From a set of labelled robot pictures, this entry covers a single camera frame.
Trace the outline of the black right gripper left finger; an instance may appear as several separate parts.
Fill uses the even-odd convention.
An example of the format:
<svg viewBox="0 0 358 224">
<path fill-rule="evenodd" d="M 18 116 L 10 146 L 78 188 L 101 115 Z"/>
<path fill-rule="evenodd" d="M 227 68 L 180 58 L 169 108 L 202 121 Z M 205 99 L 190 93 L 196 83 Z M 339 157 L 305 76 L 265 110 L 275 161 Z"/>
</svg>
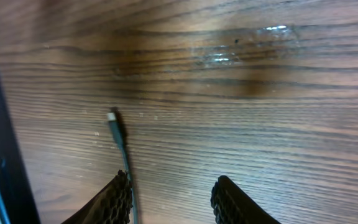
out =
<svg viewBox="0 0 358 224">
<path fill-rule="evenodd" d="M 119 170 L 102 190 L 62 224 L 128 224 L 131 208 L 131 181 L 127 172 Z"/>
</svg>

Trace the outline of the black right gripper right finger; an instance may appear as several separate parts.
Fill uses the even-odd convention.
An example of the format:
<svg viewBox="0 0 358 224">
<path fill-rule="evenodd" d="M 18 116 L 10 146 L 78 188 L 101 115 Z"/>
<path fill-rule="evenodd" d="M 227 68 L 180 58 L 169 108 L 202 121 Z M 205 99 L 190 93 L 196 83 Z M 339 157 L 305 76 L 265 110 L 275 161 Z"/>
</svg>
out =
<svg viewBox="0 0 358 224">
<path fill-rule="evenodd" d="M 217 224 L 280 224 L 225 175 L 212 188 L 211 207 Z"/>
</svg>

